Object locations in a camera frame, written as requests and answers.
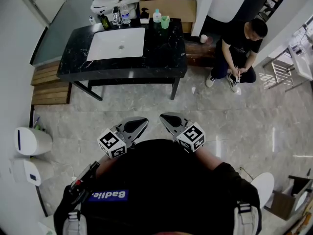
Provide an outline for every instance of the hand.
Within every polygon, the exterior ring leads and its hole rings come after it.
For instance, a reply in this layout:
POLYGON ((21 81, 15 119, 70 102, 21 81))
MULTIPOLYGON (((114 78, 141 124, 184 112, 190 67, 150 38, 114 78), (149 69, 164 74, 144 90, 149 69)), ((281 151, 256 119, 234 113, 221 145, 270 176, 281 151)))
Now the hand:
POLYGON ((247 69, 246 68, 240 68, 240 69, 238 69, 238 71, 240 74, 242 74, 242 73, 247 72, 247 69))
POLYGON ((241 77, 239 70, 237 70, 236 68, 231 69, 231 72, 232 72, 234 77, 238 77, 238 78, 241 77))

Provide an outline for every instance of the water bottle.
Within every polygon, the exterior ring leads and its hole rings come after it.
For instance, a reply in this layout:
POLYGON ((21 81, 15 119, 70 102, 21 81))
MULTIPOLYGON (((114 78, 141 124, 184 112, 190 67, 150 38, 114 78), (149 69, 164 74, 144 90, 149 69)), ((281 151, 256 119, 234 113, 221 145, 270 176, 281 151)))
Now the water bottle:
POLYGON ((127 4, 122 3, 120 7, 120 12, 121 12, 123 24, 130 24, 131 19, 129 18, 129 9, 128 9, 127 4))

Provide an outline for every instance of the faucet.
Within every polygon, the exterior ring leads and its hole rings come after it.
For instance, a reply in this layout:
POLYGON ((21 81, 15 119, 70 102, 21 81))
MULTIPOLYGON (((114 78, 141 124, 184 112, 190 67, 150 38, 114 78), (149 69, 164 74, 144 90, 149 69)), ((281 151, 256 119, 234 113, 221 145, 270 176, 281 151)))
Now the faucet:
POLYGON ((122 24, 122 20, 121 20, 121 15, 119 13, 119 9, 118 9, 118 6, 114 6, 113 7, 113 21, 112 21, 112 24, 113 25, 120 25, 122 24))

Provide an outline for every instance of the black marble countertop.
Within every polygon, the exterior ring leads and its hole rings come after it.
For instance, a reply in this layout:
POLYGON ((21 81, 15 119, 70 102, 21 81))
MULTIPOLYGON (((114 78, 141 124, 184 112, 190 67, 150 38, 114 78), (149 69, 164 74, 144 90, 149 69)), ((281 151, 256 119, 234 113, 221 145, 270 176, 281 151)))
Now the black marble countertop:
MULTIPOLYGON (((141 57, 87 61, 93 36, 104 31, 101 24, 72 32, 60 61, 57 76, 69 82, 96 79, 143 77, 184 77, 187 71, 185 43, 180 19, 170 19, 168 29, 150 19, 149 24, 131 21, 129 27, 145 28, 141 57)), ((113 25, 112 30, 119 30, 113 25)))

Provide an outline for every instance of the cardboard box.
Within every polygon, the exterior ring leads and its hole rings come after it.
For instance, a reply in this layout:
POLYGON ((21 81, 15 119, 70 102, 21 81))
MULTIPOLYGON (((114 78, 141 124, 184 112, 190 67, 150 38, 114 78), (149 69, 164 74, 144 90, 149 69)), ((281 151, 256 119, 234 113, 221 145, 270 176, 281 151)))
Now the cardboard box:
POLYGON ((156 9, 159 9, 162 16, 180 18, 184 33, 190 33, 192 23, 196 21, 195 0, 140 0, 139 7, 140 12, 141 8, 149 9, 147 12, 151 18, 156 9))

